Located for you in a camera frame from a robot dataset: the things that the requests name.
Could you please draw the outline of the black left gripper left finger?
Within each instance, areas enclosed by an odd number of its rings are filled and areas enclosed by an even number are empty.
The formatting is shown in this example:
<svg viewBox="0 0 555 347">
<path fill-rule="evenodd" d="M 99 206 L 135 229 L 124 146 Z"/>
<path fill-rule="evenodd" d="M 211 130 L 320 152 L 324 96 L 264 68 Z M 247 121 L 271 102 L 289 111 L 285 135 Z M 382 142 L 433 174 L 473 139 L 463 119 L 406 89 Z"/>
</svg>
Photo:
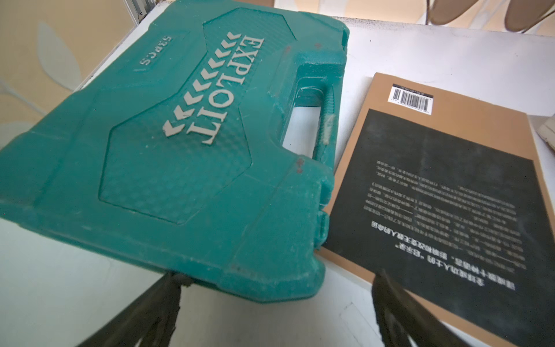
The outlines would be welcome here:
<svg viewBox="0 0 555 347">
<path fill-rule="evenodd" d="M 166 273 L 81 346 L 168 346 L 176 329 L 183 286 L 191 278 Z"/>
</svg>

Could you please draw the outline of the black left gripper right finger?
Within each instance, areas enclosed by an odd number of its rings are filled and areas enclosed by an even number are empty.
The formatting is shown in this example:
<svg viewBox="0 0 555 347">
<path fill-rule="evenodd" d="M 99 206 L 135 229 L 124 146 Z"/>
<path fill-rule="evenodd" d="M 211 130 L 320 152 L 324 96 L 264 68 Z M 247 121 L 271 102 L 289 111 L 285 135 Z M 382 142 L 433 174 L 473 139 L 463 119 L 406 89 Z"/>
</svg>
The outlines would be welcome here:
<svg viewBox="0 0 555 347">
<path fill-rule="evenodd" d="M 371 295 L 386 346 L 467 346 L 386 272 L 375 275 Z"/>
</svg>

